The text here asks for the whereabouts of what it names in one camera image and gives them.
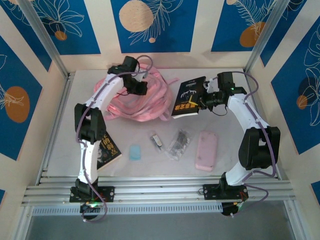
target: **gray floor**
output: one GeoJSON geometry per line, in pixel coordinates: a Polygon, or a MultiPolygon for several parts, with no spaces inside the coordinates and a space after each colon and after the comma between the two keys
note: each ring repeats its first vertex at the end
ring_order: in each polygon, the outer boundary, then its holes
{"type": "Polygon", "coordinates": [[[109,215],[101,223],[80,216],[32,217],[27,240],[291,240],[284,207],[265,201],[234,218],[221,213],[109,215]]]}

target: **book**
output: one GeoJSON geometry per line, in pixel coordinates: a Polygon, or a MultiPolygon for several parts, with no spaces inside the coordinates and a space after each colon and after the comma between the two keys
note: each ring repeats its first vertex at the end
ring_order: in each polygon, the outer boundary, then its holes
{"type": "Polygon", "coordinates": [[[106,131],[99,145],[96,168],[98,171],[105,168],[122,156],[118,146],[106,131]]]}
{"type": "Polygon", "coordinates": [[[171,114],[174,119],[198,114],[198,103],[204,91],[205,80],[206,77],[202,76],[180,84],[171,114]]]}

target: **black book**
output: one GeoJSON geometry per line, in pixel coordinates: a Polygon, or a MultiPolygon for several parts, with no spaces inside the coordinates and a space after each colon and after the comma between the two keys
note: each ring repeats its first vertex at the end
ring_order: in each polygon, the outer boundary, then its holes
{"type": "Polygon", "coordinates": [[[106,131],[99,145],[97,170],[100,171],[121,156],[121,151],[106,131]]]}
{"type": "Polygon", "coordinates": [[[197,115],[198,103],[204,91],[205,76],[198,77],[181,83],[171,116],[174,119],[197,115]]]}

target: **pink phone case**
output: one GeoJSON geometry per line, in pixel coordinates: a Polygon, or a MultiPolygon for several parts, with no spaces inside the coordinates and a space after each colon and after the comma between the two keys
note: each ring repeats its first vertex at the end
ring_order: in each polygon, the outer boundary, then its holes
{"type": "Polygon", "coordinates": [[[211,131],[200,132],[195,168],[211,172],[216,163],[218,137],[211,131]]]}

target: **light blue eraser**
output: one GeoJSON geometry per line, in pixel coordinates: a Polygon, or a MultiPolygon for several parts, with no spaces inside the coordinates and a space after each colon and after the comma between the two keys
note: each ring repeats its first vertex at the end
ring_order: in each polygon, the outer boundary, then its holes
{"type": "Polygon", "coordinates": [[[140,145],[133,144],[130,146],[130,160],[140,160],[141,153],[140,153],[140,145]]]}

